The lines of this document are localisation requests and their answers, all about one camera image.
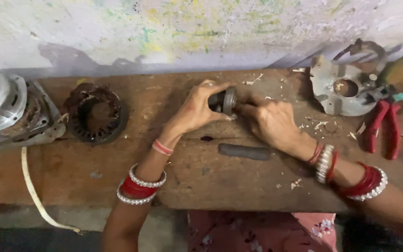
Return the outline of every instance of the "wooden plank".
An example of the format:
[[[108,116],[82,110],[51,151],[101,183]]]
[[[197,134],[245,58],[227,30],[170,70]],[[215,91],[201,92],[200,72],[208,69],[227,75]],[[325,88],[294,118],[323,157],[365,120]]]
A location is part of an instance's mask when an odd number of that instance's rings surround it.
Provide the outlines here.
[[[358,129],[365,117],[324,114],[313,98],[311,83],[304,73],[253,70],[85,77],[96,85],[109,85],[127,102],[130,107],[127,127],[119,139],[106,145],[90,146],[65,135],[52,144],[29,147],[28,160],[38,194],[46,205],[110,206],[120,179],[132,164],[141,160],[162,125],[178,110],[193,85],[205,78],[241,83],[256,79],[260,73],[264,74],[261,81],[251,87],[241,84],[240,88],[252,88],[276,100],[291,102],[295,122],[304,125],[303,130],[318,140],[336,144],[346,157],[363,159],[384,168],[390,180],[403,188],[403,151],[397,161],[387,161],[380,154],[362,152],[359,143],[348,136],[349,132]],[[51,78],[40,82],[52,100],[60,105],[80,79]],[[323,127],[315,130],[318,121],[337,123],[339,128],[333,134]],[[168,182],[160,190],[158,200],[168,207],[180,209],[314,212],[346,209],[332,192],[312,179],[304,178],[303,166],[283,153],[275,151],[271,160],[262,162],[219,155],[219,143],[262,145],[249,134],[244,124],[239,118],[233,122],[213,123],[186,134],[171,157],[171,164],[166,167]],[[199,140],[204,135],[215,140]],[[20,154],[19,149],[0,151],[0,203],[33,203],[22,177]],[[101,173],[102,177],[91,178],[92,172]],[[298,178],[304,178],[303,187],[292,191],[290,184]],[[276,188],[278,183],[282,185],[279,189]]]

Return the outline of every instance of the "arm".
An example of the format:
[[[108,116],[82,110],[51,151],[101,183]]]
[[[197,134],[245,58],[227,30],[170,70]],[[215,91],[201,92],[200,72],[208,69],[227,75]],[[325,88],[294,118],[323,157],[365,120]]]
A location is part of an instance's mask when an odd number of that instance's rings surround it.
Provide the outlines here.
[[[208,97],[221,92],[232,83],[216,85],[214,81],[205,80],[195,86],[185,103],[174,117],[165,125],[158,140],[166,147],[173,149],[186,132],[216,120],[231,120],[225,114],[212,112],[208,107]],[[147,182],[159,181],[164,165],[169,156],[150,149],[144,160],[138,165],[135,175]],[[137,251],[138,235],[151,203],[129,205],[116,201],[104,228],[104,251]]]
[[[250,119],[251,131],[258,138],[303,161],[313,156],[316,140],[296,127],[291,104],[265,100],[257,95],[250,96],[248,103],[237,108]],[[332,180],[341,187],[354,186],[364,172],[360,165],[339,158]],[[403,234],[403,191],[396,186],[388,184],[379,196],[356,202],[356,205]]]

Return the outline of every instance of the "pliers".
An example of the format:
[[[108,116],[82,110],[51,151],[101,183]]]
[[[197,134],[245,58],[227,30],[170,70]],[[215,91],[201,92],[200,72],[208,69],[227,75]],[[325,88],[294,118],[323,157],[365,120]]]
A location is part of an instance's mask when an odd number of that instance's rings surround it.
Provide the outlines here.
[[[388,159],[394,160],[397,158],[400,151],[400,127],[397,118],[397,112],[401,106],[397,103],[389,103],[385,100],[381,100],[377,104],[377,116],[372,122],[371,126],[367,128],[367,138],[368,145],[367,151],[374,153],[376,151],[376,135],[380,128],[383,118],[388,112],[388,123],[389,123],[389,148],[388,148]]]

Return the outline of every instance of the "silver bangle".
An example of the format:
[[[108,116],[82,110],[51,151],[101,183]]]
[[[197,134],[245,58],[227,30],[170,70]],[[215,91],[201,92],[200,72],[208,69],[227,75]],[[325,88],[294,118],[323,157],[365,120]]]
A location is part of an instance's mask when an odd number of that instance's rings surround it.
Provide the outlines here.
[[[122,184],[124,183],[124,180],[122,180],[118,186],[118,189],[116,191],[116,194],[119,198],[120,201],[126,203],[126,204],[130,204],[130,205],[142,205],[145,203],[150,202],[156,195],[156,192],[152,195],[150,195],[149,197],[145,198],[145,199],[129,199],[127,197],[125,197],[124,195],[122,195],[122,193],[120,192],[120,187],[122,186]]]
[[[144,187],[149,187],[149,188],[155,188],[155,187],[160,187],[164,184],[164,182],[166,181],[166,172],[163,171],[163,173],[161,174],[161,179],[158,182],[145,182],[142,180],[139,180],[137,177],[135,177],[134,171],[135,168],[138,166],[138,164],[134,164],[131,168],[130,168],[130,178],[132,179],[133,182],[137,183],[140,186],[144,186]]]
[[[382,177],[379,185],[376,188],[374,188],[372,191],[368,192],[367,194],[363,194],[363,195],[359,195],[359,196],[348,196],[348,198],[350,198],[351,200],[364,201],[367,199],[372,199],[382,193],[382,191],[385,189],[386,185],[388,184],[388,177],[387,177],[386,173],[379,167],[374,167],[374,168],[376,168],[379,171],[379,173]]]
[[[326,183],[326,174],[330,169],[330,160],[332,158],[332,151],[334,147],[330,144],[326,144],[321,151],[320,157],[316,162],[316,179],[321,184]]]

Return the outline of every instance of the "floral fabric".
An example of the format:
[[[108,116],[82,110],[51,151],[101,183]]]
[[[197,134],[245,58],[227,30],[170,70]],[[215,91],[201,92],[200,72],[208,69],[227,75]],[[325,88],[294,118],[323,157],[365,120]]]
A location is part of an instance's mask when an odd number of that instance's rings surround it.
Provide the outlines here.
[[[337,252],[334,213],[188,211],[189,252]]]

